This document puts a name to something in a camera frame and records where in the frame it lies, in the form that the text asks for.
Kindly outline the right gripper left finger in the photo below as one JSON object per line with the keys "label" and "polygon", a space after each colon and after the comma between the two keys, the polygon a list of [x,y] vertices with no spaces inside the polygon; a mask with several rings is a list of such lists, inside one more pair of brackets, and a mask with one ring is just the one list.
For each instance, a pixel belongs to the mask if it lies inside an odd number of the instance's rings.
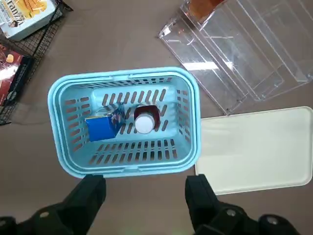
{"label": "right gripper left finger", "polygon": [[36,211],[17,222],[12,216],[0,218],[2,235],[85,235],[106,198],[106,180],[87,175],[62,201]]}

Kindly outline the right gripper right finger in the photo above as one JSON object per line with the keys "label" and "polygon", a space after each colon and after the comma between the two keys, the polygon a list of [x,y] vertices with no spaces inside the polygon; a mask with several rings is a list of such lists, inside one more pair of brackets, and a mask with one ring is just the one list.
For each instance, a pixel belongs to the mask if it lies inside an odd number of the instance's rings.
{"label": "right gripper right finger", "polygon": [[203,174],[187,176],[185,200],[196,235],[298,235],[285,218],[264,214],[258,220],[243,208],[219,201]]}

